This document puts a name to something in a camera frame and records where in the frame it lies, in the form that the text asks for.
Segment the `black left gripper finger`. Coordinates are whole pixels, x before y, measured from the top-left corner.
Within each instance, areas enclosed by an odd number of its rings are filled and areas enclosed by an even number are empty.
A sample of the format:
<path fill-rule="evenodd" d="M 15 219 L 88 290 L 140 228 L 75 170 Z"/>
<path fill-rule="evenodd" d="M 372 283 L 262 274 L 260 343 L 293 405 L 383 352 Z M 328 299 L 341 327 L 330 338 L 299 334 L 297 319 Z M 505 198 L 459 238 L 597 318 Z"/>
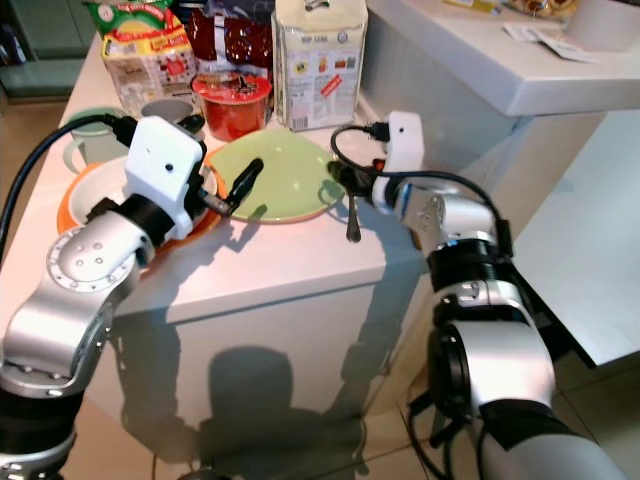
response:
<path fill-rule="evenodd" d="M 250 195 L 253 184 L 265 168 L 264 160 L 261 157 L 255 157 L 250 164 L 244 168 L 243 172 L 238 175 L 232 184 L 232 188 L 228 193 L 228 206 L 230 211 L 236 211 L 244 202 L 244 198 Z"/>

